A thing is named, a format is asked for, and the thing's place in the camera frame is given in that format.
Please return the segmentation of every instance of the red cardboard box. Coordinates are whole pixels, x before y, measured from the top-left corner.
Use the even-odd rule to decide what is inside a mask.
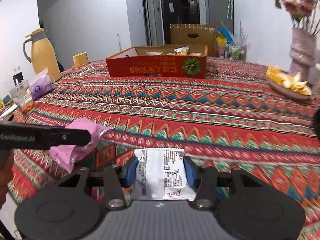
[[[201,53],[203,56],[165,55],[174,49],[188,46],[188,54]],[[159,51],[163,55],[148,56],[147,52]],[[163,76],[203,79],[206,71],[206,45],[164,45],[132,47],[106,59],[110,77]]]

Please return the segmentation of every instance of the bowl of fruit peels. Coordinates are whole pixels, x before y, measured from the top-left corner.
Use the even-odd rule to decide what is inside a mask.
[[[279,94],[298,101],[312,98],[312,91],[307,86],[307,81],[301,82],[300,72],[292,77],[281,72],[278,66],[269,66],[266,76],[269,85]]]

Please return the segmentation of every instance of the white snack package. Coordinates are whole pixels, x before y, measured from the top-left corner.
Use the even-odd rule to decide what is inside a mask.
[[[131,199],[193,201],[196,192],[189,187],[183,164],[184,149],[137,149],[139,159]]]

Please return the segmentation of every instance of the red tablecloth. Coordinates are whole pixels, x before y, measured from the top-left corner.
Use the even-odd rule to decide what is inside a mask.
[[[94,70],[82,77],[74,76],[74,69],[65,71],[28,118],[16,114],[15,120],[66,126],[86,117],[114,128],[107,140],[185,148],[196,164],[251,172],[298,200],[307,212],[320,203],[320,143],[311,128],[317,106],[273,91],[265,66],[209,57],[206,79],[197,80],[110,78],[105,61],[90,65]],[[131,149],[105,142],[82,165],[124,163]],[[66,174],[39,150],[15,150],[13,170],[10,191],[17,202]],[[221,194],[228,192],[222,189]],[[318,221],[314,217],[301,237],[319,234]]]

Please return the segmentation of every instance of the brown bowl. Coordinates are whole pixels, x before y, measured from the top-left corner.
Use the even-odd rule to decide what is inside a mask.
[[[279,94],[284,95],[290,99],[297,100],[297,101],[306,101],[312,99],[312,94],[309,96],[302,95],[297,92],[293,92],[290,89],[287,89],[276,82],[272,81],[271,79],[267,78],[270,87],[272,87],[275,91],[277,91]]]

